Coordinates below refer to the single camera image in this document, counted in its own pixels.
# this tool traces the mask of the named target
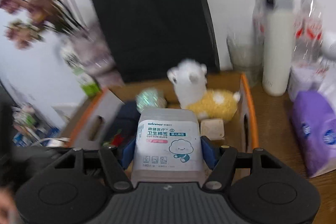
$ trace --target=wooden desk surface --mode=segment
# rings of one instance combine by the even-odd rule
[[[261,85],[251,89],[257,116],[260,147],[279,158],[304,177],[305,166],[289,121],[292,106],[287,93],[281,97],[267,95]],[[314,224],[336,222],[336,170],[309,179],[321,195],[321,206]]]

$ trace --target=white cable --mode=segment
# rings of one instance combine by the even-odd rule
[[[40,143],[42,143],[44,141],[49,141],[49,140],[62,141],[62,142],[68,142],[68,141],[70,141],[69,138],[44,138],[44,139],[41,139],[41,140],[33,143],[31,146],[37,146]]]

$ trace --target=white thermos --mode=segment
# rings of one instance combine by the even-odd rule
[[[262,85],[272,96],[285,93],[294,45],[293,0],[265,0],[264,72]]]

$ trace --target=purple tissue package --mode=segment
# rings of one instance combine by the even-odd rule
[[[295,99],[292,122],[307,174],[316,177],[336,169],[336,115],[316,91],[301,91]]]

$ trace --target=stuffed animal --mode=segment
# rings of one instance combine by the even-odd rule
[[[199,120],[220,118],[230,121],[237,111],[239,92],[207,90],[207,67],[194,60],[184,60],[167,72],[182,109],[192,110]]]

